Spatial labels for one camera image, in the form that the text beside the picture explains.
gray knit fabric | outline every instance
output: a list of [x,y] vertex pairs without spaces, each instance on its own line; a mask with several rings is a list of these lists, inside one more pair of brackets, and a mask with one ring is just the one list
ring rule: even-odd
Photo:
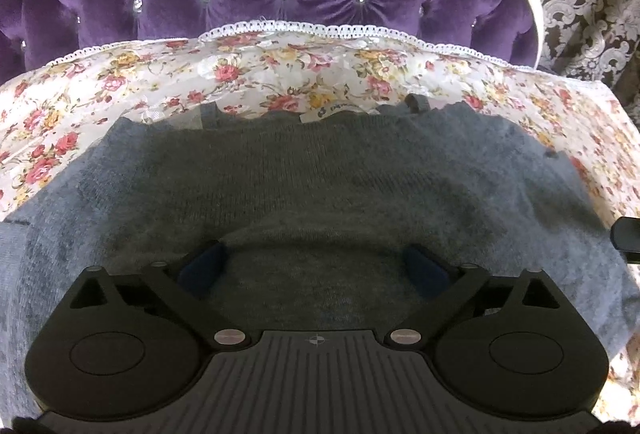
[[117,121],[94,149],[0,223],[0,416],[37,414],[22,364],[80,271],[173,261],[222,239],[210,303],[246,327],[386,332],[420,297],[400,251],[516,276],[543,268],[613,356],[639,292],[567,157],[465,104],[408,114],[295,115],[203,130]]

floral fabric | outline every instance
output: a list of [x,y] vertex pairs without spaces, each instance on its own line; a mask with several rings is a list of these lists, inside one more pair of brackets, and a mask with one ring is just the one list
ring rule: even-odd
[[[375,112],[409,93],[428,96],[434,107],[464,100],[519,124],[571,157],[605,225],[621,215],[640,217],[640,134],[602,83],[388,37],[268,31],[126,42],[5,83],[0,219],[121,116],[151,123],[207,102],[244,118],[271,110],[305,113],[334,101]],[[638,422],[638,345],[634,338],[612,364],[594,410],[599,418]]]

metal screw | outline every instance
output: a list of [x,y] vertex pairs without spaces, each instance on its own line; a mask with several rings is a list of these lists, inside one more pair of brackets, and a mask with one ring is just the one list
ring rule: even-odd
[[403,346],[410,346],[420,342],[422,335],[412,329],[396,329],[391,333],[391,339],[396,344],[402,344]]
[[223,329],[213,335],[213,339],[223,346],[235,346],[244,342],[246,335],[237,329]]

crosshair logo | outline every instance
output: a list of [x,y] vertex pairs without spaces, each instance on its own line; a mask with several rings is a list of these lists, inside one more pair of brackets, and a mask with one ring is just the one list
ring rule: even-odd
[[306,341],[318,347],[320,344],[324,344],[326,342],[326,338],[321,337],[320,335],[314,335],[311,338],[307,338]]

white lace trim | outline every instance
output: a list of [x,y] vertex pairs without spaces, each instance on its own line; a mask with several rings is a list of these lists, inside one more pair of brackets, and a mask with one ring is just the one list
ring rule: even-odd
[[90,48],[82,48],[78,49],[78,51],[70,52],[61,58],[56,58],[55,60],[50,61],[44,67],[50,67],[51,65],[65,64],[66,62],[71,62],[76,58],[84,58],[86,56],[91,56],[96,52],[107,51],[108,49],[119,48],[122,46],[128,46],[130,44],[155,44],[157,42],[173,42],[174,40],[188,40],[188,38],[158,38],[157,40],[124,40],[123,42],[114,42],[113,44],[105,44],[103,46],[92,46]]
[[[201,42],[211,42],[212,40],[220,38],[221,36],[233,36],[252,32],[265,33],[277,31],[306,33],[308,35],[322,36],[327,38],[340,38],[343,40],[365,37],[391,38],[393,40],[405,42],[422,51],[436,52],[437,54],[449,54],[461,57],[473,57],[494,65],[498,65],[499,67],[509,67],[520,70],[522,72],[535,72],[536,74],[542,76],[557,78],[557,75],[555,74],[529,67],[528,65],[513,65],[505,60],[502,60],[501,58],[494,58],[493,56],[482,54],[475,49],[466,48],[465,46],[455,46],[452,44],[430,44],[428,42],[425,42],[424,40],[421,40],[420,38],[417,38],[416,36],[411,36],[402,31],[383,28],[380,26],[351,26],[348,24],[342,26],[325,26],[323,24],[310,24],[308,22],[286,22],[284,20],[249,20],[247,22],[226,24],[225,26],[212,29],[200,35],[198,39]],[[90,48],[78,49],[78,51],[72,52],[71,54],[63,56],[62,58],[58,58],[57,60],[49,62],[46,67],[50,65],[63,64],[65,62],[75,60],[76,58],[90,56],[92,54],[95,54],[96,52],[106,51],[108,49],[114,49],[124,45],[155,44],[157,42],[171,42],[174,40],[185,39],[187,38],[183,37],[159,38],[157,40],[128,40],[124,42],[115,42],[113,44],[107,44],[104,46],[94,46]],[[576,88],[587,89],[591,92],[600,91],[602,94],[610,94],[609,88],[599,81],[585,82],[582,80],[576,80],[574,78],[564,77],[562,79]]]
[[383,28],[380,26],[325,26],[322,24],[310,24],[308,22],[285,22],[284,20],[251,20],[249,22],[237,22],[235,24],[227,24],[219,28],[212,29],[203,35],[200,35],[201,42],[210,42],[220,36],[233,36],[241,33],[251,32],[271,32],[271,31],[290,31],[295,33],[306,33],[315,36],[325,36],[327,38],[341,38],[350,40],[353,38],[365,38],[368,36],[376,36],[378,38],[391,38],[405,42],[422,51],[437,52],[439,54],[456,54],[460,56],[472,56],[479,60],[485,60],[502,67],[517,68],[527,72],[542,72],[526,65],[511,65],[500,58],[487,56],[474,49],[465,48],[464,46],[454,46],[452,44],[429,44],[416,36],[411,36],[402,31],[395,29]]

